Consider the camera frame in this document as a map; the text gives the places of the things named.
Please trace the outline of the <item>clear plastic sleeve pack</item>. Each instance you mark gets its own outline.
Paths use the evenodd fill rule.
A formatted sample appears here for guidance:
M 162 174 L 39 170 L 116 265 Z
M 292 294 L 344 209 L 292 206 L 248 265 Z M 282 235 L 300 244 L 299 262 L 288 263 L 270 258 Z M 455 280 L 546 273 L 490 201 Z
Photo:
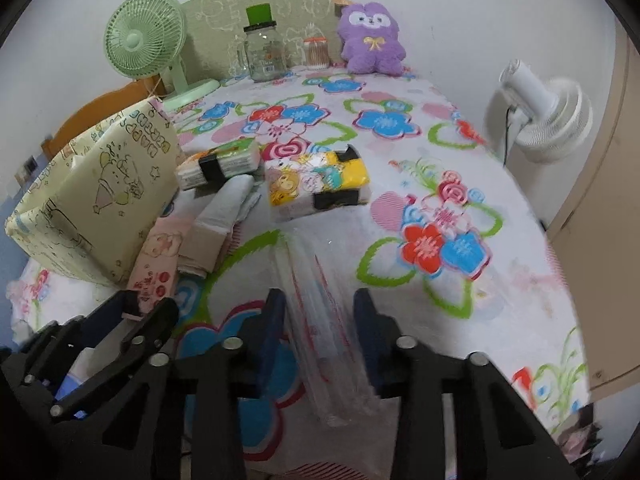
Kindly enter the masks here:
M 344 427 L 380 408 L 369 385 L 356 337 L 352 302 L 323 246 L 295 232 L 272 248 L 285 326 L 314 414 L 327 427 Z

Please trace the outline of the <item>pink tissue pack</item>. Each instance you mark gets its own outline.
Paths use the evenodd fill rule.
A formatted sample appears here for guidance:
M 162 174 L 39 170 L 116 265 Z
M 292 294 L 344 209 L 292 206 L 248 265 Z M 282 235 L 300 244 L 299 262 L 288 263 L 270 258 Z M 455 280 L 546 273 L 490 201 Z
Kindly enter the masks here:
M 127 284 L 138 294 L 139 316 L 174 294 L 179 250 L 190 227 L 186 218 L 159 218 L 146 237 Z

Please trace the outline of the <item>white cloth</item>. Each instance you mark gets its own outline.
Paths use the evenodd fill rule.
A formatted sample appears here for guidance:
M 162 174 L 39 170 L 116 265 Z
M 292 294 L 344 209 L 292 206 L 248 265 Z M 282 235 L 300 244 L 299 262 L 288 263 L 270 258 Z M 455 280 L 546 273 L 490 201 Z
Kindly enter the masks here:
M 248 216 L 259 199 L 253 176 L 240 174 L 226 182 L 186 233 L 178 252 L 178 271 L 200 278 L 212 273 L 235 225 Z

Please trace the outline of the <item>yellow cartoon tissue pack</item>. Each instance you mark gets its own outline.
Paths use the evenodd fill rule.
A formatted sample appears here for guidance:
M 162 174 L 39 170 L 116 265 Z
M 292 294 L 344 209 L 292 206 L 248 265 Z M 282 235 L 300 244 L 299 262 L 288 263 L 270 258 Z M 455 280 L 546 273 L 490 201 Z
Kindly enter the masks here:
M 270 210 L 277 221 L 364 205 L 371 197 L 367 166 L 352 145 L 343 151 L 270 160 L 266 183 Z

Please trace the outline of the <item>green tissue pack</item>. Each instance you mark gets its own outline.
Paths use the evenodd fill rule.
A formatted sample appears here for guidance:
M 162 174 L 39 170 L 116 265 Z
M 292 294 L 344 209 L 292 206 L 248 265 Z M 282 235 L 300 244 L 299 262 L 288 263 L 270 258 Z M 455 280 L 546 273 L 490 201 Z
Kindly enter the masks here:
M 254 139 L 236 139 L 189 156 L 176 168 L 176 179 L 183 191 L 208 184 L 221 186 L 240 174 L 254 174 L 261 160 Z

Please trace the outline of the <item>yellow cartoon storage box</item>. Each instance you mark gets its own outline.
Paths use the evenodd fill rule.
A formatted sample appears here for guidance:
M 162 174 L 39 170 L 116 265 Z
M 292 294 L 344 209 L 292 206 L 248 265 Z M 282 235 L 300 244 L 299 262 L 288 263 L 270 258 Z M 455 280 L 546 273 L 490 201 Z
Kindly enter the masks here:
M 137 102 L 68 142 L 4 228 L 29 257 L 68 278 L 125 285 L 178 190 L 178 134 L 160 101 Z

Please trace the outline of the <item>floral tablecloth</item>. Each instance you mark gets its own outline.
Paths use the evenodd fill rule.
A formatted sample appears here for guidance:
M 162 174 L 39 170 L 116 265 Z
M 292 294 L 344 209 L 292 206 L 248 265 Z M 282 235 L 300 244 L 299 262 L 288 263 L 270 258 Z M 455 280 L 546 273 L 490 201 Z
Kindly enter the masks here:
M 447 98 L 408 75 L 322 70 L 268 84 L 227 81 L 172 112 L 160 104 L 183 152 L 177 167 L 241 138 L 254 139 L 262 158 L 250 174 L 260 199 L 215 270 L 205 278 L 178 271 L 170 297 L 179 319 L 162 350 L 184 402 L 180 478 L 575 477 L 555 441 L 589 399 L 572 297 L 518 185 Z M 366 204 L 273 219 L 267 162 L 349 145 L 370 176 Z M 192 226 L 223 186 L 178 185 L 156 221 Z M 372 388 L 378 411 L 344 427 L 314 414 L 285 318 L 264 392 L 238 391 L 238 333 L 279 288 L 272 248 L 288 232 L 324 247 L 352 315 L 355 292 L 366 288 L 400 330 L 399 393 Z M 58 312 L 33 315 L 34 335 L 128 290 L 129 278 L 103 285 L 40 266 L 35 302 L 54 299 Z M 145 315 L 126 314 L 82 350 L 60 393 L 114 361 Z

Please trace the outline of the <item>beige door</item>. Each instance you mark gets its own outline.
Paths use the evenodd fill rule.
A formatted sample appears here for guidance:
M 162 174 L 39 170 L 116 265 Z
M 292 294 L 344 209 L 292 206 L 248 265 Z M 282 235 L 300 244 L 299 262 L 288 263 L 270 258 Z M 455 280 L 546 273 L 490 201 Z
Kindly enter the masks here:
M 639 52 L 623 27 L 600 129 L 549 233 L 575 300 L 593 399 L 637 385 Z

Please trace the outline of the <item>wooden bed headboard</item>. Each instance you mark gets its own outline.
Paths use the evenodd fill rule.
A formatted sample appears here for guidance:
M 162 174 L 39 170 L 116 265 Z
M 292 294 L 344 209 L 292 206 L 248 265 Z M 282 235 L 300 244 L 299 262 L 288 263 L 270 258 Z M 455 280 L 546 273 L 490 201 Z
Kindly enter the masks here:
M 126 107 L 137 103 L 147 96 L 160 96 L 165 93 L 165 85 L 160 75 L 151 76 L 140 80 L 133 80 L 120 89 L 113 90 L 98 96 L 88 104 L 81 107 L 76 113 L 58 128 L 54 136 L 41 143 L 41 148 L 48 162 L 64 146 L 78 134 L 113 114 L 124 110 Z

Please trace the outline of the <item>white floor fan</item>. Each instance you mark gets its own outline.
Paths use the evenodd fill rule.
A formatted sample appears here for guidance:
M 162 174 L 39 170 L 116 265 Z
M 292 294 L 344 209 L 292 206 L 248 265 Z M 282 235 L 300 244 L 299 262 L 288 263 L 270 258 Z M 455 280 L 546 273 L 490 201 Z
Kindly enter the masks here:
M 591 101 L 577 81 L 542 80 L 521 60 L 501 72 L 485 114 L 491 146 L 503 162 L 513 150 L 534 164 L 558 162 L 584 143 L 592 125 Z

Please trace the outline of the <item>glass mason jar mug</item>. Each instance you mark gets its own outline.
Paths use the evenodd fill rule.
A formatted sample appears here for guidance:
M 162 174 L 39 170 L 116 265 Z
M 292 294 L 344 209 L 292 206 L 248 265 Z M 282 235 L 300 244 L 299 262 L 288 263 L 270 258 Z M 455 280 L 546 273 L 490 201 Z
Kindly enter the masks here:
M 277 22 L 268 21 L 244 28 L 245 38 L 239 47 L 239 59 L 254 82 L 267 82 L 283 77 L 286 67 L 285 45 L 277 31 Z

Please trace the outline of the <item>green desk fan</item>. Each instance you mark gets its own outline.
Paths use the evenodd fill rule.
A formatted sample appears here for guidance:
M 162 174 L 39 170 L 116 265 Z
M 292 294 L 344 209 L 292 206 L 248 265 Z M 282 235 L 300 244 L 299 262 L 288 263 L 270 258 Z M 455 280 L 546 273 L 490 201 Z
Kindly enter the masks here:
M 141 80 L 168 73 L 174 91 L 163 98 L 168 112 L 189 105 L 220 87 L 216 79 L 190 84 L 181 52 L 186 14 L 178 0 L 125 0 L 107 21 L 103 49 L 114 70 Z

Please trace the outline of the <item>green cup on jar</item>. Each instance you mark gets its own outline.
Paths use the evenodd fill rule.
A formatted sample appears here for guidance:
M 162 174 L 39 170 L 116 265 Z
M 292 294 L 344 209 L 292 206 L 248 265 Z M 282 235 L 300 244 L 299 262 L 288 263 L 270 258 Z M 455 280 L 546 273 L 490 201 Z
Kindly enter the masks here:
M 267 24 L 272 21 L 272 14 L 269 3 L 254 4 L 254 6 L 249 6 L 245 10 L 245 12 L 247 16 L 248 26 L 250 27 L 257 27 L 258 25 Z

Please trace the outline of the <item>green patterned board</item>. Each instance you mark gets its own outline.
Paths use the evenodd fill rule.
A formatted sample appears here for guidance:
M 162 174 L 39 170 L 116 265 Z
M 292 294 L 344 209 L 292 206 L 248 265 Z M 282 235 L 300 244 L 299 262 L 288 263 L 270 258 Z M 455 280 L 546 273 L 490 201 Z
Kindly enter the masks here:
M 334 0 L 190 0 L 182 5 L 188 36 L 181 57 L 187 81 L 221 80 L 242 73 L 236 48 L 245 37 L 246 9 L 261 3 L 270 5 L 288 66 L 303 64 L 303 41 L 311 37 L 326 38 L 330 58 L 338 59 Z

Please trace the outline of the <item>wall power socket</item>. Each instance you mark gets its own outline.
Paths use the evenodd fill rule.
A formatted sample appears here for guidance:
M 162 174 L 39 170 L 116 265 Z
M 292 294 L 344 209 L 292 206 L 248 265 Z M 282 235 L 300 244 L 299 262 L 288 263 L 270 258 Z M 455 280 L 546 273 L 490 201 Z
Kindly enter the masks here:
M 37 169 L 38 162 L 30 156 L 29 159 L 26 159 L 21 166 L 18 167 L 14 178 L 19 185 L 24 185 L 26 182 L 32 180 Z

